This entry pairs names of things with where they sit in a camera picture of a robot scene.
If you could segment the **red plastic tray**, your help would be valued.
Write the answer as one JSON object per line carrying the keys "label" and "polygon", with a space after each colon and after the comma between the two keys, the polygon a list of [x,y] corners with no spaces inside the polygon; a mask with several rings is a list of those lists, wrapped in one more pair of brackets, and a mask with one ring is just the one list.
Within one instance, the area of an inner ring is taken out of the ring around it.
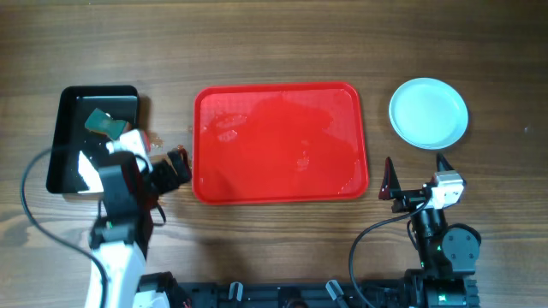
{"label": "red plastic tray", "polygon": [[193,172],[207,204],[358,198],[370,181],[360,95],[343,81],[207,87]]}

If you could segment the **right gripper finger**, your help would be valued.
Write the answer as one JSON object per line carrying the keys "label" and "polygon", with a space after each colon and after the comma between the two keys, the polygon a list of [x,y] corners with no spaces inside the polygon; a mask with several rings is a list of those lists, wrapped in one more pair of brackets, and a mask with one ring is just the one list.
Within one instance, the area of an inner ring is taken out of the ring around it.
{"label": "right gripper finger", "polygon": [[453,171],[454,168],[450,165],[444,155],[439,152],[436,156],[436,166],[438,172]]}
{"label": "right gripper finger", "polygon": [[378,198],[381,200],[399,199],[402,197],[402,189],[397,179],[396,171],[390,157],[385,159],[384,178],[380,187]]}

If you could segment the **white plate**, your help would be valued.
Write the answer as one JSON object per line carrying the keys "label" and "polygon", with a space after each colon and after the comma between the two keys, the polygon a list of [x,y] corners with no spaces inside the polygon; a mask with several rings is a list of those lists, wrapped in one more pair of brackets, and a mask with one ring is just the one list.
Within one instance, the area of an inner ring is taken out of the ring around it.
{"label": "white plate", "polygon": [[449,84],[416,78],[400,85],[388,107],[390,124],[407,143],[424,150],[455,144],[468,129],[468,107]]}

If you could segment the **black rectangular water tub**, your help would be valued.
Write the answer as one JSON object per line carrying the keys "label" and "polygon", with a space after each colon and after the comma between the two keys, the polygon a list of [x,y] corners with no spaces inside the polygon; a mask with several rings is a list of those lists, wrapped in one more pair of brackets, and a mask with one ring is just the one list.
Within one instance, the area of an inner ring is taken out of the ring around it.
{"label": "black rectangular water tub", "polygon": [[96,109],[136,126],[140,98],[133,86],[70,86],[57,112],[46,189],[49,193],[101,193],[98,166],[109,155],[110,139],[85,128]]}

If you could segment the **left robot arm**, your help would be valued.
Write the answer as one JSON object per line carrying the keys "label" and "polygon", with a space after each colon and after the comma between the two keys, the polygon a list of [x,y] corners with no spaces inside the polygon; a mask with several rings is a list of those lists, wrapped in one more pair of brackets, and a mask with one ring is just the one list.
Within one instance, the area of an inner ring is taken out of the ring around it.
{"label": "left robot arm", "polygon": [[190,307],[191,299],[171,272],[147,275],[146,257],[155,227],[166,223],[158,199],[191,181],[188,154],[174,149],[141,171],[145,158],[130,151],[99,165],[106,215],[89,234],[92,273],[86,307]]}

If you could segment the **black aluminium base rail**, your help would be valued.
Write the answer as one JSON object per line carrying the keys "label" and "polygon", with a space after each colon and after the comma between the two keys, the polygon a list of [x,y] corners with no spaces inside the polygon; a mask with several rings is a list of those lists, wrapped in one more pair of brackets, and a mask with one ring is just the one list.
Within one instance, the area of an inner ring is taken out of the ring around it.
{"label": "black aluminium base rail", "polygon": [[181,283],[163,292],[138,293],[135,307],[461,307],[479,308],[476,281],[365,281],[350,283],[251,284],[233,281]]}

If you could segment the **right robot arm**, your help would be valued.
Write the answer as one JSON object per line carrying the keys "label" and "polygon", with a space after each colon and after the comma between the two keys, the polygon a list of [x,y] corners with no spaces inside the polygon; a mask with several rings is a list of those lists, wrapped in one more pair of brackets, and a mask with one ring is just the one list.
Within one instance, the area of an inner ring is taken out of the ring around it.
{"label": "right robot arm", "polygon": [[415,214],[408,222],[421,262],[404,277],[364,287],[378,307],[462,307],[480,305],[475,263],[480,256],[479,232],[466,224],[449,225],[444,210],[460,202],[466,181],[443,155],[437,155],[437,172],[422,188],[401,189],[392,160],[385,160],[378,197],[392,200],[394,213]]}

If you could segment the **green and yellow sponge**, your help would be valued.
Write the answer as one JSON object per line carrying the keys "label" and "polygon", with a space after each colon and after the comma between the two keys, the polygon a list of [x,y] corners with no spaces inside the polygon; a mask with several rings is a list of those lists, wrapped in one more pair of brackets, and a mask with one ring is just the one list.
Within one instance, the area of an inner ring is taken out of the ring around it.
{"label": "green and yellow sponge", "polygon": [[118,140],[127,131],[130,124],[124,120],[113,119],[109,114],[96,108],[86,119],[85,129]]}

